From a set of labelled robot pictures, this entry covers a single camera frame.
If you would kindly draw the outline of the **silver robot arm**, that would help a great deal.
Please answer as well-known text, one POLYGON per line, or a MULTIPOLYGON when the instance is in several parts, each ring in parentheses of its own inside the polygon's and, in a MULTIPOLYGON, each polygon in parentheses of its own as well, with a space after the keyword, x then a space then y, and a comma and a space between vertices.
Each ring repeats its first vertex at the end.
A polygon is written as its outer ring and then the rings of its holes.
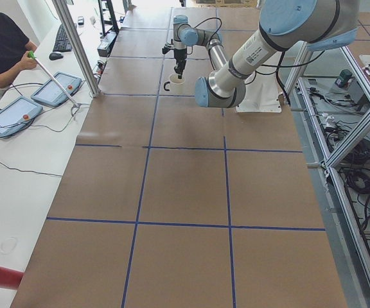
POLYGON ((258 30, 227 59, 219 34, 192 27, 185 15, 173 18, 173 38, 163 53, 174 52, 175 72, 182 76, 187 48, 207 49, 213 71, 195 84, 195 101, 201 107, 233 108, 246 93, 245 80, 273 54, 285 52, 299 41, 310 51, 336 49, 357 35, 359 1, 265 1, 258 30))

